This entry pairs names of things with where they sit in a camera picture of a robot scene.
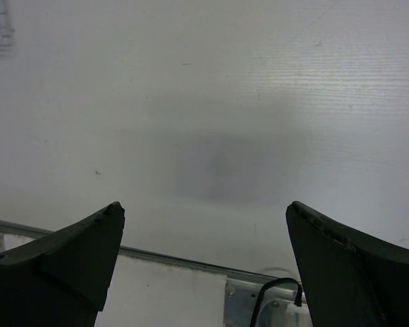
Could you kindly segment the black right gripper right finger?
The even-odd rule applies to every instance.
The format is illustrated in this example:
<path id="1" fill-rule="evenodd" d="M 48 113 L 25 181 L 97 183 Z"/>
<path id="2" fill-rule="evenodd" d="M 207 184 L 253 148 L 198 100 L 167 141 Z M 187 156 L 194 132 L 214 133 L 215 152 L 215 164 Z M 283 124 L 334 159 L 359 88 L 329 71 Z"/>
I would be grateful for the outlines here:
<path id="1" fill-rule="evenodd" d="M 409 326 L 409 249 L 298 201 L 286 223 L 314 326 Z"/>

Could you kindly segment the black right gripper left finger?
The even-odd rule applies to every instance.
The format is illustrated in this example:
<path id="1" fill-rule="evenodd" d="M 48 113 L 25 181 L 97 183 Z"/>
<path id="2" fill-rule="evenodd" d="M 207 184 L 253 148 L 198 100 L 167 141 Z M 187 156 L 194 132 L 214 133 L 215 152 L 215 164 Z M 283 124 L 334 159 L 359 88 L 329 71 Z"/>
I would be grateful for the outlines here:
<path id="1" fill-rule="evenodd" d="M 94 326 L 125 225 L 118 202 L 0 253 L 0 326 Z"/>

